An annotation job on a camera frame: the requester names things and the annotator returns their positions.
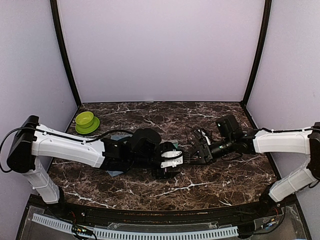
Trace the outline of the teal glasses case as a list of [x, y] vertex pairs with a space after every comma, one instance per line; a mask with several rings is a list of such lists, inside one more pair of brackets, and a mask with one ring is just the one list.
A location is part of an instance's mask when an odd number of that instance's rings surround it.
[[171, 143], [172, 143], [176, 148], [178, 148], [179, 143], [178, 143], [177, 140], [172, 140]]

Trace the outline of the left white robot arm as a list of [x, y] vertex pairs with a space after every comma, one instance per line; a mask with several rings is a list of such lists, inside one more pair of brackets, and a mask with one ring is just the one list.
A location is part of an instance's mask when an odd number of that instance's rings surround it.
[[162, 141], [153, 129], [139, 128], [107, 131], [96, 138], [75, 136], [56, 131], [39, 123], [39, 117], [29, 116], [23, 125], [11, 130], [14, 135], [3, 172], [20, 173], [26, 177], [42, 200], [60, 218], [67, 218], [70, 206], [64, 202], [64, 192], [44, 169], [39, 157], [59, 158], [95, 169], [126, 173], [132, 168], [151, 169], [157, 179], [177, 175], [169, 169], [182, 165], [188, 157], [170, 141]]

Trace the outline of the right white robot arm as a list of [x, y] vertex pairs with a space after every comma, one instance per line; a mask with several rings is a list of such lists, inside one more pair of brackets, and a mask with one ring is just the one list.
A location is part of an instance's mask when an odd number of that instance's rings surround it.
[[194, 134], [199, 144], [191, 154], [188, 164], [209, 165], [231, 153], [298, 153], [309, 159], [289, 175], [266, 188], [255, 205], [255, 213], [266, 217], [289, 195], [320, 180], [320, 126], [289, 130], [252, 129], [243, 132], [237, 122], [220, 120], [216, 122], [220, 141], [209, 144], [206, 133], [197, 129]]

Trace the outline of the blue cleaning cloth left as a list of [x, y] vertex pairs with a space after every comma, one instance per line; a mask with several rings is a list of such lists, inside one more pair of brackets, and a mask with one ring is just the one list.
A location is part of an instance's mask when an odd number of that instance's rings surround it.
[[[112, 135], [110, 137], [110, 139], [115, 140], [115, 141], [120, 141], [120, 140], [123, 140], [124, 138], [127, 138], [127, 137], [131, 137], [131, 135], [130, 134], [117, 134], [117, 135]], [[107, 170], [106, 172], [111, 177], [115, 177], [115, 176], [118, 176], [118, 175], [121, 175], [124, 173], [123, 171], [118, 171], [118, 170]]]

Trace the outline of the green plate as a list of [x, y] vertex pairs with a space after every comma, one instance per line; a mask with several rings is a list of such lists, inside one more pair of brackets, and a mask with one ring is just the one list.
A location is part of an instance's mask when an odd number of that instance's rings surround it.
[[86, 135], [94, 132], [99, 127], [99, 125], [100, 125], [100, 120], [94, 116], [92, 121], [87, 124], [84, 124], [84, 125], [76, 124], [75, 130], [79, 134]]

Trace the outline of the green bowl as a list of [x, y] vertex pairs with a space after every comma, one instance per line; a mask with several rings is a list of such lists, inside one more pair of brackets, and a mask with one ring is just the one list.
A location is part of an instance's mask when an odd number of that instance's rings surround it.
[[82, 127], [88, 128], [93, 124], [94, 114], [91, 111], [84, 111], [79, 113], [75, 118], [75, 123]]

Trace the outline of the dark frame sunglasses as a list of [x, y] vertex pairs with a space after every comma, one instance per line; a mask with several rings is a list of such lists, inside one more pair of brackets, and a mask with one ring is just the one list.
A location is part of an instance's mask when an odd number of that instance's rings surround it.
[[189, 125], [187, 125], [186, 128], [192, 135], [191, 137], [189, 137], [188, 131], [185, 132], [187, 142], [190, 145], [192, 145], [194, 151], [197, 151], [202, 144], [202, 140], [203, 140], [202, 132], [200, 129], [191, 127]]

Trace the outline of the black front rail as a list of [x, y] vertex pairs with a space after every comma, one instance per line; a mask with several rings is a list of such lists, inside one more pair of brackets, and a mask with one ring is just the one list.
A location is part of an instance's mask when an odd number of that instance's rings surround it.
[[58, 207], [50, 207], [43, 202], [40, 196], [31, 194], [24, 208], [23, 215], [31, 212], [32, 207], [40, 213], [47, 215], [55, 214], [62, 219], [71, 221], [75, 217], [77, 224], [87, 226], [107, 226], [111, 223], [120, 224], [150, 224], [150, 225], [173, 225], [173, 224], [200, 224], [209, 222], [218, 222], [220, 224], [248, 224], [259, 218], [278, 216], [281, 218], [283, 213], [288, 218], [300, 220], [299, 210], [294, 197], [289, 198], [289, 202], [282, 207], [285, 210], [271, 209], [265, 216], [256, 212], [259, 203], [226, 206], [219, 208], [208, 208], [198, 210], [174, 210], [174, 211], [140, 211], [140, 210], [121, 210], [105, 207], [94, 207], [82, 204], [65, 202], [62, 210]]

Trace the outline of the right black frame post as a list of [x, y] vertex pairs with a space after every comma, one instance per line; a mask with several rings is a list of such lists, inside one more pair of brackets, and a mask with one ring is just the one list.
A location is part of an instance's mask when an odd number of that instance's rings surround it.
[[240, 102], [241, 106], [243, 108], [246, 108], [248, 105], [248, 102], [250, 100], [250, 96], [254, 87], [254, 83], [258, 74], [258, 69], [260, 66], [265, 40], [267, 36], [268, 26], [269, 26], [269, 20], [271, 15], [271, 9], [272, 9], [272, 0], [265, 0], [264, 1], [264, 8], [263, 8], [263, 14], [262, 14], [262, 20], [261, 20], [261, 26], [258, 36], [258, 42], [257, 47], [252, 63], [252, 68], [250, 71], [250, 75], [248, 78], [247, 86], [244, 92], [244, 96], [242, 101]]

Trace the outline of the black frame post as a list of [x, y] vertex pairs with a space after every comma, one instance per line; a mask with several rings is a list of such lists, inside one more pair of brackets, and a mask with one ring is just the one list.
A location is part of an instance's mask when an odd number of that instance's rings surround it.
[[63, 67], [65, 70], [65, 74], [67, 77], [67, 81], [68, 81], [73, 99], [75, 101], [76, 106], [79, 108], [82, 105], [82, 101], [81, 101], [80, 94], [79, 94], [79, 91], [76, 86], [76, 81], [73, 76], [71, 64], [69, 61], [69, 56], [67, 53], [67, 48], [66, 48], [66, 43], [65, 43], [65, 39], [64, 39], [64, 34], [63, 34], [63, 29], [62, 29], [62, 24], [61, 24], [61, 19], [60, 19], [60, 13], [59, 13], [59, 8], [58, 8], [58, 1], [57, 0], [50, 0], [49, 2], [50, 2], [51, 15], [52, 15], [52, 20], [53, 20], [55, 35], [56, 35]]
[[248, 105], [248, 102], [250, 100], [250, 96], [254, 87], [254, 83], [258, 74], [258, 69], [260, 66], [265, 40], [267, 36], [268, 26], [269, 26], [269, 20], [271, 15], [271, 9], [272, 9], [272, 0], [265, 0], [264, 1], [264, 8], [263, 8], [263, 14], [262, 14], [262, 20], [261, 20], [261, 26], [258, 36], [258, 42], [257, 47], [252, 63], [252, 68], [250, 71], [250, 75], [248, 78], [247, 86], [244, 92], [244, 96], [242, 101], [240, 102], [241, 106], [243, 108], [246, 108]]

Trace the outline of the left black frame post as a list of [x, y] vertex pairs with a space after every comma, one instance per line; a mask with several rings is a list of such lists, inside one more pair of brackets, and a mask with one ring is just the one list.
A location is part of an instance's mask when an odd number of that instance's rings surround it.
[[59, 13], [59, 8], [58, 8], [58, 1], [57, 0], [50, 0], [49, 2], [50, 2], [51, 15], [52, 15], [52, 20], [53, 20], [55, 35], [56, 35], [63, 67], [65, 70], [65, 74], [67, 77], [67, 81], [68, 81], [73, 99], [75, 101], [76, 106], [79, 108], [82, 105], [82, 101], [81, 101], [80, 94], [79, 94], [79, 91], [76, 86], [76, 81], [73, 76], [71, 64], [69, 61], [69, 56], [67, 53], [67, 48], [66, 48], [66, 43], [65, 43], [65, 39], [64, 39], [64, 34], [63, 34], [63, 29], [62, 29], [62, 24], [61, 24], [61, 19], [60, 19], [60, 13]]

